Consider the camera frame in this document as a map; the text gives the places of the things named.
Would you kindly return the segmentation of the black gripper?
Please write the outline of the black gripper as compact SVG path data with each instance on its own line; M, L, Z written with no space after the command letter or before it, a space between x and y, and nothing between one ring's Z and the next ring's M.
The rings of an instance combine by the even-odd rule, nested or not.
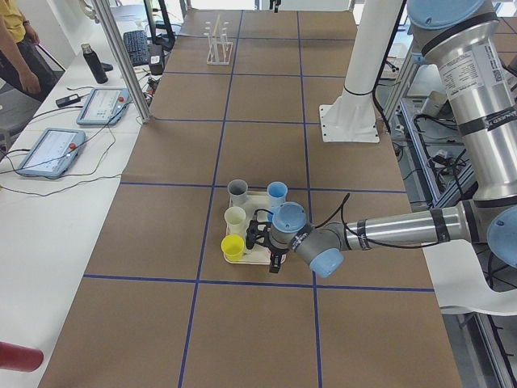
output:
M255 244L261 247L269 247L267 236L271 230L271 221L258 221L258 212L263 211L273 216L273 212L267 209L256 209L246 229L246 248L253 249Z

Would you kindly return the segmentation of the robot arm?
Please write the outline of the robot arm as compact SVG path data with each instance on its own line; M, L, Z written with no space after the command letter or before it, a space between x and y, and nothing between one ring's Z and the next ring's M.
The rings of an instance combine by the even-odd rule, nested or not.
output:
M446 100L421 109L401 74L383 114L402 124L426 197L420 212L347 222L336 214L318 226L290 202L247 218L247 249L264 247L279 269L296 252L319 276L329 276L343 252L422 247L463 239L487 243L516 263L516 102L494 44L500 25L489 1L368 1L343 92L318 109L324 142L374 142L374 90L398 24L408 19L413 45L404 69L435 65Z

